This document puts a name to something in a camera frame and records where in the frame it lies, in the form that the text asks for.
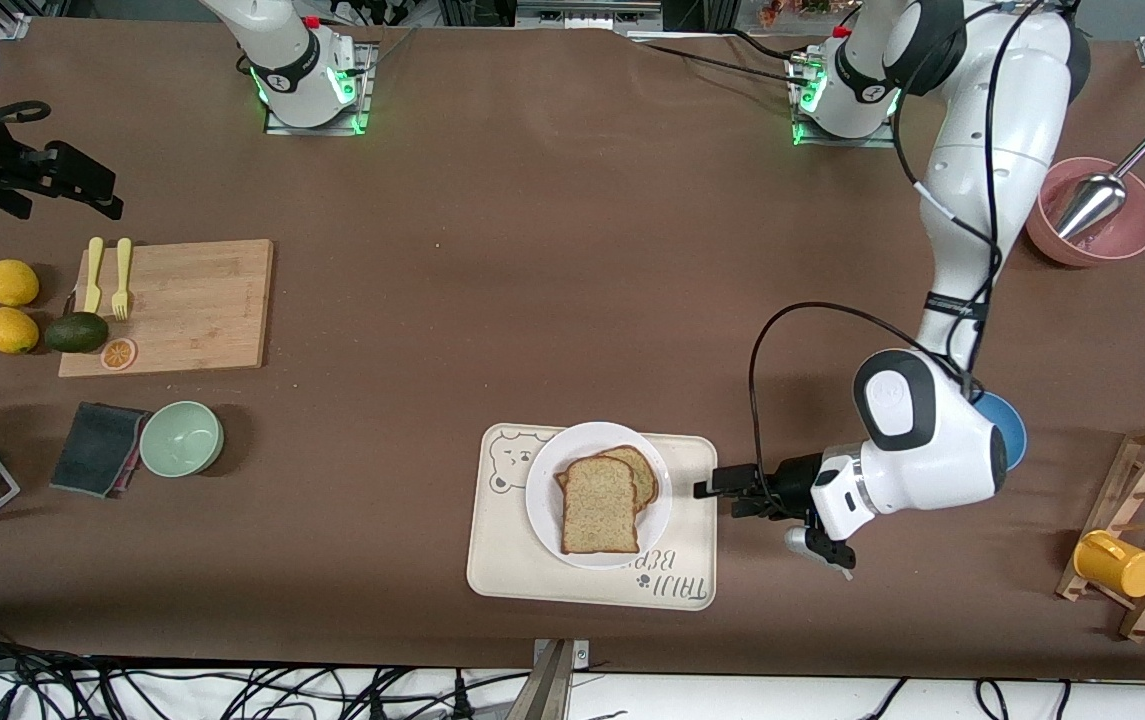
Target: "scoop handle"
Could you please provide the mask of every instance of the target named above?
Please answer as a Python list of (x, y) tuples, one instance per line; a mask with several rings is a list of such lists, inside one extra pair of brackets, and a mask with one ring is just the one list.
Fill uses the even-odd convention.
[(1115, 176), (1116, 179), (1126, 176), (1126, 174), (1131, 172), (1134, 165), (1138, 163), (1142, 158), (1144, 158), (1144, 156), (1145, 156), (1145, 140), (1143, 140), (1142, 143), (1137, 145), (1136, 149), (1132, 150), (1124, 158), (1124, 160), (1116, 166), (1115, 172), (1111, 174), (1113, 174), (1113, 176)]

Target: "bowl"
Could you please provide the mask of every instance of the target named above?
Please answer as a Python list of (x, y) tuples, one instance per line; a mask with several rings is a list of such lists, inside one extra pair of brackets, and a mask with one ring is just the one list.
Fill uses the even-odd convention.
[(1114, 163), (1098, 158), (1069, 158), (1052, 165), (1039, 191), (1039, 201), (1035, 201), (1030, 217), (1025, 220), (1025, 231), (1034, 246), (1057, 263), (1074, 268), (1116, 263), (1142, 254), (1145, 251), (1145, 183), (1134, 173), (1124, 176), (1128, 201), (1113, 217), (1072, 236), (1069, 240), (1061, 240), (1056, 234), (1056, 220), (1079, 181), (1090, 173), (1113, 168)]
[(978, 413), (998, 428), (998, 434), (1003, 436), (1003, 445), (1006, 446), (1006, 468), (1011, 470), (1025, 460), (1025, 446), (1029, 442), (1025, 433), (1025, 421), (1020, 413), (1012, 408), (1011, 402), (987, 391), (973, 405)]
[(182, 478), (207, 469), (226, 433), (216, 414), (200, 402), (182, 399), (157, 411), (141, 433), (141, 460), (163, 478)]

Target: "blue cup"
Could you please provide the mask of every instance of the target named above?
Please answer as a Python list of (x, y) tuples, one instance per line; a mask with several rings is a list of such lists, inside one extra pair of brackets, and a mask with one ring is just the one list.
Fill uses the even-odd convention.
[(978, 413), (992, 421), (998, 428), (998, 434), (1003, 436), (1003, 445), (1006, 445), (1006, 468), (1011, 470), (1025, 459), (1025, 445), (1029, 441), (1025, 434), (1025, 422), (1020, 413), (1012, 408), (1010, 402), (987, 391), (973, 405)]

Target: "metal scoop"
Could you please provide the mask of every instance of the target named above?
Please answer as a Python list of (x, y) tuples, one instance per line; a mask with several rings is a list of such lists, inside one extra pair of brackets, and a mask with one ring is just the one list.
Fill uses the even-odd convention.
[(1145, 140), (1128, 155), (1115, 169), (1108, 173), (1092, 173), (1081, 179), (1069, 197), (1061, 219), (1057, 220), (1056, 232), (1068, 240), (1087, 228), (1118, 213), (1128, 200), (1128, 185), (1123, 177), (1145, 156)]

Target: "beige placemat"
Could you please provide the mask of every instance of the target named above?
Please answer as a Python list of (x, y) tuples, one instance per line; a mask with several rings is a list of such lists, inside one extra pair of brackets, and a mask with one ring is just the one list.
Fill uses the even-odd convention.
[(692, 486), (718, 464), (710, 441), (645, 433), (665, 459), (674, 503), (656, 547), (626, 568), (586, 570), (559, 560), (527, 520), (527, 470), (563, 428), (493, 425), (479, 451), (475, 519), (466, 577), (479, 594), (595, 606), (704, 610), (714, 601), (718, 501), (694, 500)]

